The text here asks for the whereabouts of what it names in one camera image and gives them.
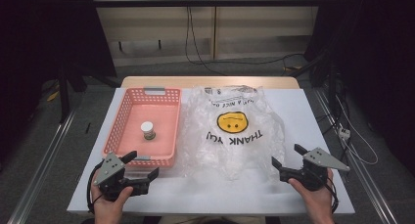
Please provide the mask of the small jar with white lid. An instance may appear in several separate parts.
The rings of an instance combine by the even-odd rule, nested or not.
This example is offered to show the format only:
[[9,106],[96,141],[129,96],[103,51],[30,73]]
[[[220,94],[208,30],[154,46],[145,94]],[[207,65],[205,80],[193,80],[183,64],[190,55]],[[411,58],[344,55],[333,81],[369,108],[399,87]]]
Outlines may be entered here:
[[141,131],[146,140],[153,140],[156,137],[154,124],[151,121],[145,121],[141,124]]

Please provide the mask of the black horizontal bar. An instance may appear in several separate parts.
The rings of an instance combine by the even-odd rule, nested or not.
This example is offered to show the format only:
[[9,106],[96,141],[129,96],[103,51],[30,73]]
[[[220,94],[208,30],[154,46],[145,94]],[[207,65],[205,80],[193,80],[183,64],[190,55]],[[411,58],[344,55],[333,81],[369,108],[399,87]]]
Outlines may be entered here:
[[95,7],[308,7],[324,0],[94,0]]

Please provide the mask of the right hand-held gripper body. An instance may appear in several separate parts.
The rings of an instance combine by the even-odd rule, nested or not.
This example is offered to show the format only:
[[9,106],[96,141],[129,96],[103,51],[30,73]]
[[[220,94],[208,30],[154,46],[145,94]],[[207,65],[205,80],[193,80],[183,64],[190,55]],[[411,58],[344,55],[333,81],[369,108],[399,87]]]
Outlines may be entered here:
[[308,191],[318,191],[327,183],[328,168],[350,171],[348,165],[323,149],[315,148],[302,156],[301,169],[288,168],[282,165],[279,176],[282,182],[288,182],[291,178],[295,178]]

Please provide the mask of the black curtain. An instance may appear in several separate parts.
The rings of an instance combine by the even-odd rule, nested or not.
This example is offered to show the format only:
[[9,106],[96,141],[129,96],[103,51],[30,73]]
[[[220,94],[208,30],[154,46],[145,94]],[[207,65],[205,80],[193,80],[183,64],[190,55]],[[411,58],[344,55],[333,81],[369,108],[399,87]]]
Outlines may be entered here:
[[0,0],[0,171],[43,83],[53,79],[83,91],[85,75],[116,76],[93,0]]
[[415,0],[349,0],[318,9],[309,61],[329,49],[344,82],[392,154],[415,175]]

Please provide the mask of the clear plastic bag smiley print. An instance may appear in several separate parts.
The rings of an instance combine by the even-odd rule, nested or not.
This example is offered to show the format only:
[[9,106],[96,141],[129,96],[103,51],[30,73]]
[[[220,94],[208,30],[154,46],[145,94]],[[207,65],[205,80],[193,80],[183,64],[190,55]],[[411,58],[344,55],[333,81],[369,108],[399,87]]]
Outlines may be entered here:
[[186,172],[212,169],[235,180],[247,168],[271,177],[286,160],[285,125],[261,88],[196,86],[184,105],[178,137]]

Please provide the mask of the metal floor rail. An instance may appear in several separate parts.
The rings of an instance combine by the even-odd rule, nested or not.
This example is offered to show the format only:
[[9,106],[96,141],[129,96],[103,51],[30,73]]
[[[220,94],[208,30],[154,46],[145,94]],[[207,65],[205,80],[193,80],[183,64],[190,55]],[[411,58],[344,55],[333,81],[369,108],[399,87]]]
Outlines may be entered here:
[[75,115],[76,109],[73,109],[65,117],[64,121],[59,124],[52,141],[48,145],[47,151],[43,155],[40,164],[36,167],[34,175],[26,186],[7,224],[25,224]]
[[338,97],[335,97],[334,103],[339,106],[341,113],[346,119],[347,124],[349,125],[351,131],[356,134],[363,143],[370,149],[370,151],[375,156],[373,162],[368,161],[367,159],[362,158],[355,146],[352,144],[351,139],[341,139],[339,136],[339,129],[344,125],[340,121],[336,121],[333,116],[333,112],[329,109],[329,99],[324,93],[323,90],[314,90],[314,94],[325,114],[331,123],[331,126],[337,135],[337,138],[340,140],[342,151],[345,153],[348,165],[352,168],[356,176],[359,178],[364,191],[366,192],[370,202],[373,204],[374,209],[376,210],[378,216],[381,219],[383,224],[398,224],[397,219],[395,218],[392,210],[382,194],[380,188],[375,183],[375,180],[370,175],[367,165],[376,165],[379,161],[379,157],[372,145],[360,134],[360,132],[353,126],[349,117],[347,116],[344,105],[341,103]]

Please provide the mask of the black metal stand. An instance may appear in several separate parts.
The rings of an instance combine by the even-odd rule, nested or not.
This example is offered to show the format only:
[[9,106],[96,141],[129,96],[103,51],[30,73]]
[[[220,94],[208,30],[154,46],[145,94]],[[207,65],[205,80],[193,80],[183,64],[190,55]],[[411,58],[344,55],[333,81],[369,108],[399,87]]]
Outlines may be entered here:
[[59,70],[59,89],[61,94],[61,120],[64,123],[70,112],[69,86],[74,92],[84,92],[87,88],[82,75],[76,69],[61,67]]

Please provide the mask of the person's left hand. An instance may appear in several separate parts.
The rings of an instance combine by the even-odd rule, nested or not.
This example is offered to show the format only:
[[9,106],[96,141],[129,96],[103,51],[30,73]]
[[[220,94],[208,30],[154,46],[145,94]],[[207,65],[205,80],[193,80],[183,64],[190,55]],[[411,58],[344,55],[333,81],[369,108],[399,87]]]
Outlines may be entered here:
[[114,202],[109,202],[100,197],[101,192],[96,186],[91,187],[91,194],[94,202],[95,217],[121,218],[123,206],[133,191],[132,187],[124,188]]

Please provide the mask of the person's right hand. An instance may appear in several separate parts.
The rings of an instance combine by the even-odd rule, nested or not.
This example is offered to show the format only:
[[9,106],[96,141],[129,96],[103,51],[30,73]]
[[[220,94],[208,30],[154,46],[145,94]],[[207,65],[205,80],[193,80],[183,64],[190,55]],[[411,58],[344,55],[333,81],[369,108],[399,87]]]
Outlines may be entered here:
[[332,214],[332,195],[327,188],[318,191],[308,191],[300,181],[295,178],[289,180],[289,184],[300,194],[306,207],[309,218],[317,215]]

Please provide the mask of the pink plastic basket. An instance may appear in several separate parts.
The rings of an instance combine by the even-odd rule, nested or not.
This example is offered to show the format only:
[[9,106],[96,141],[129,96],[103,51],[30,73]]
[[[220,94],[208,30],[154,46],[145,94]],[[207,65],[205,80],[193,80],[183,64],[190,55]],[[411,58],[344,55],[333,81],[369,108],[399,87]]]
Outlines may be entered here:
[[[121,88],[122,96],[102,155],[121,157],[132,151],[136,167],[171,167],[175,161],[181,90],[176,88]],[[151,121],[156,137],[146,140],[141,124]]]

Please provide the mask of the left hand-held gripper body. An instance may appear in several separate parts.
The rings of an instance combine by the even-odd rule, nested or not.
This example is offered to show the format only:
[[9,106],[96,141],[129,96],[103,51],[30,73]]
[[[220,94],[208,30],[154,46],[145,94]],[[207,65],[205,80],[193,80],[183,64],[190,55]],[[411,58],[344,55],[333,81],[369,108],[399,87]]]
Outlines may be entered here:
[[121,158],[114,153],[108,153],[93,179],[93,185],[99,188],[107,201],[114,202],[126,187],[133,188],[131,197],[147,195],[149,192],[150,183],[147,177],[133,180],[124,177],[126,164]]

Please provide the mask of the white table cover sheet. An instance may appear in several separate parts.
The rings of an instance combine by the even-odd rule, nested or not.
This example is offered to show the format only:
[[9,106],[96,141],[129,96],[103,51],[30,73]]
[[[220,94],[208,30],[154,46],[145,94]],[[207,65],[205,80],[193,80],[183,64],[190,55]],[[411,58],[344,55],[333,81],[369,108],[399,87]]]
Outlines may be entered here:
[[[301,89],[266,89],[271,108],[285,123],[286,165],[301,166],[294,144],[312,150],[328,147],[320,133],[309,102]],[[294,216],[305,213],[300,195],[278,176],[272,181],[248,168],[240,178],[229,181],[210,170],[182,177],[170,169],[160,172],[149,193],[134,197],[124,211],[137,215],[265,215]]]

